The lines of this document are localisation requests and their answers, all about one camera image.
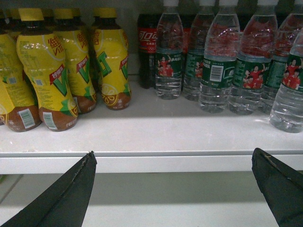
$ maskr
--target yellow bottle cap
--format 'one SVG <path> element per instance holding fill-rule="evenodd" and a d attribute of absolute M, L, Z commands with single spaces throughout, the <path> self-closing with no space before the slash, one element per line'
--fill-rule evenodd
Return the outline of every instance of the yellow bottle cap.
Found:
<path fill-rule="evenodd" d="M 55 9 L 55 18 L 60 19 L 73 19 L 72 9 Z"/>
<path fill-rule="evenodd" d="M 71 10 L 74 17 L 81 17 L 80 8 L 72 8 Z"/>
<path fill-rule="evenodd" d="M 117 18 L 115 8 L 96 8 L 96 16 L 101 18 Z"/>
<path fill-rule="evenodd" d="M 4 19 L 3 10 L 0 9 L 0 19 Z"/>
<path fill-rule="evenodd" d="M 5 15 L 7 18 L 12 17 L 9 9 L 5 10 Z"/>
<path fill-rule="evenodd" d="M 22 21 L 44 20 L 42 10 L 39 8 L 20 8 L 19 13 Z"/>
<path fill-rule="evenodd" d="M 20 14 L 19 14 L 18 9 L 10 9 L 10 14 L 13 19 L 15 19 L 15 20 L 20 19 Z"/>
<path fill-rule="evenodd" d="M 41 9 L 43 17 L 53 17 L 53 10 L 52 9 Z"/>

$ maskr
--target yellow bottle label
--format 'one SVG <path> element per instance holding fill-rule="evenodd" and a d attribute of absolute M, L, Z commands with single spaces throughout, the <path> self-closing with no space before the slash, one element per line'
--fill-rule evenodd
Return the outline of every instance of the yellow bottle label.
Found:
<path fill-rule="evenodd" d="M 9 35 L 0 35 L 0 114 L 8 114 L 15 107 L 35 104 L 25 77 L 16 43 Z"/>
<path fill-rule="evenodd" d="M 94 47 L 102 73 L 102 98 L 108 106 L 119 102 L 119 93 L 131 96 L 127 74 L 127 47 L 122 29 L 96 29 Z"/>
<path fill-rule="evenodd" d="M 55 31 L 65 49 L 68 82 L 71 93 L 96 101 L 96 92 L 89 77 L 88 41 L 80 31 Z"/>
<path fill-rule="evenodd" d="M 19 35 L 17 53 L 35 88 L 39 108 L 77 116 L 77 106 L 68 87 L 65 51 L 54 34 Z"/>

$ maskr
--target lower shelf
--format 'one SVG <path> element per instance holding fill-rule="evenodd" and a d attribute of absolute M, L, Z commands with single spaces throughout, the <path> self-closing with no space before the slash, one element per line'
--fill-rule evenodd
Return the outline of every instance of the lower shelf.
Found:
<path fill-rule="evenodd" d="M 0 174 L 65 173 L 92 150 L 97 173 L 250 171 L 256 147 L 303 170 L 302 133 L 274 128 L 264 113 L 205 113 L 183 95 L 162 100 L 153 88 L 130 84 L 128 108 L 111 111 L 99 97 L 67 131 L 0 126 Z"/>

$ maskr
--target lemon graphic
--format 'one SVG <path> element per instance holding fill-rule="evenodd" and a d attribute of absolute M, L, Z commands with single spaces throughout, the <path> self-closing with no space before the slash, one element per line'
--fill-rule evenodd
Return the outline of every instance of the lemon graphic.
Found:
<path fill-rule="evenodd" d="M 102 99 L 108 106 L 113 106 L 118 101 L 118 91 L 110 84 L 102 84 Z"/>

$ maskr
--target coca-cola logo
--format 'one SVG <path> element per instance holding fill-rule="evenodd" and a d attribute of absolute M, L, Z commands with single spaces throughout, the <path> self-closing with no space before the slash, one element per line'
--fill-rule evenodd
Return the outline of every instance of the coca-cola logo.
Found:
<path fill-rule="evenodd" d="M 156 32 L 140 31 L 139 32 L 139 39 L 140 39 L 140 41 L 156 40 Z"/>

